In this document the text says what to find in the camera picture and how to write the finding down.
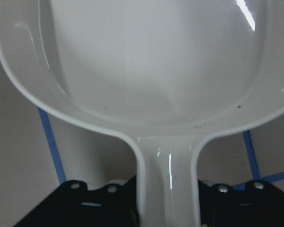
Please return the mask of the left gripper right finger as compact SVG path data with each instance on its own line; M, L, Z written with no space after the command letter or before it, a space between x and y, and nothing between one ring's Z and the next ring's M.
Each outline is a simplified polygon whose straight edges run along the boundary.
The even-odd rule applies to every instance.
M235 190L223 183L198 181L201 226L233 227Z

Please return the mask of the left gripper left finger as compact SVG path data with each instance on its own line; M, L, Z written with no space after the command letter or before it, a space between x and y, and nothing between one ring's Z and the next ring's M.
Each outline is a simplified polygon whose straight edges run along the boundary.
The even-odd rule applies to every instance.
M103 202L102 227L138 227L137 176L123 184L108 183L101 188Z

